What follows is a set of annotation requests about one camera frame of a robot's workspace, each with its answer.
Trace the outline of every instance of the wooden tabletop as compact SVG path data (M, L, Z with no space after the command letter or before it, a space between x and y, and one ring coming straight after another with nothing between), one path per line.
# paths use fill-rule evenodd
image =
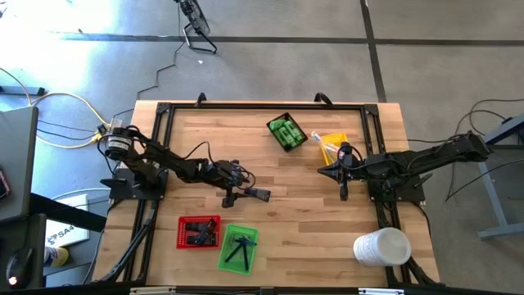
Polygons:
M135 107L133 124L146 136L151 136L157 103L141 101ZM380 103L378 106L386 150L409 149L399 104ZM184 156L198 143L209 141L214 160L238 159L242 166L256 175L256 187L271 190L272 196L269 203L243 198L238 199L234 207L223 209L220 204L224 191L206 184L185 184L169 173L168 192L160 203L156 222L147 284L386 286L384 268L360 265L352 249L353 242L360 235L378 229L375 207L368 200L367 185L351 182L350 199L342 202L335 181L317 173L317 169L325 165L314 140L308 140L296 150L284 152L265 125L283 112L176 111L170 144L173 152ZM357 111L289 112L308 136L314 130L321 135L342 131L351 144L365 153ZM192 157L207 157L207 149L199 149ZM94 279L106 274L129 245L136 207L136 201L124 201L109 214ZM399 203L398 209L402 230L412 244L413 257L431 278L438 281L424 216L411 203ZM176 249L178 217L198 215L220 215L222 234L229 224L259 230L251 275L218 270L219 250ZM135 273L141 256L142 246L138 249Z

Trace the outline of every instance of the gray floor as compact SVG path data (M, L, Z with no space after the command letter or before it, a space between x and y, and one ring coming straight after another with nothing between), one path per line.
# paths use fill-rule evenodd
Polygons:
M36 2L20 0L12 9L16 16L0 20L0 34L12 32L16 25L26 33L33 32L31 36L38 40L13 39L8 34L13 40L0 47L0 65L26 84L87 98L107 120L133 107L136 92L155 84L156 70L173 61L173 51L179 45L59 41L35 33L81 29L84 33L176 35L176 6L170 0ZM358 0L201 0L201 5L214 36L366 36ZM377 38L524 38L524 2L520 1L368 0L368 5ZM365 44L217 46L217 56L181 49L177 66L160 73L160 87L142 93L140 99L196 99L199 92L205 92L213 100L310 101L322 91L334 101L377 102ZM473 103L487 98L522 98L524 92L523 47L378 46L377 53L387 101L401 104L410 138L447 138ZM13 82L0 75L0 84ZM0 98L0 110L25 105L22 98ZM523 106L524 102L486 103L481 108L516 116ZM39 107L43 120L90 129L98 124L73 98L49 98ZM500 124L500 119L489 114L478 114L474 121L485 131ZM469 128L464 122L461 130ZM424 147L423 143L411 144L413 149ZM61 150L38 143L36 159L33 190L47 196L101 187L99 179L109 176L94 146ZM478 175L472 165L458 165L457 171L457 184ZM444 203L449 173L449 167L439 169L424 184L442 282L521 293L524 235L481 242L476 231L496 225L486 191L478 182ZM523 203L511 201L511 207L520 210L517 217L522 216ZM78 283L87 267L75 270L50 276L48 282Z

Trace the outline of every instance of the green container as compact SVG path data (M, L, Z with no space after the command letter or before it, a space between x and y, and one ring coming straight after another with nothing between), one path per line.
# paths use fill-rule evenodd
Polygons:
M244 266L244 251L241 248L229 262L226 262L226 258L228 258L229 254L238 247L238 243L235 242L235 239L241 238L242 236L246 236L252 242L257 243L259 231L257 229L247 228L240 225L228 225L226 228L226 234L224 235L224 240L222 241L222 250L220 250L219 270L231 271L240 275L251 274L251 271L253 270L253 261L255 261L256 246L247 245L249 270L246 270L246 267Z

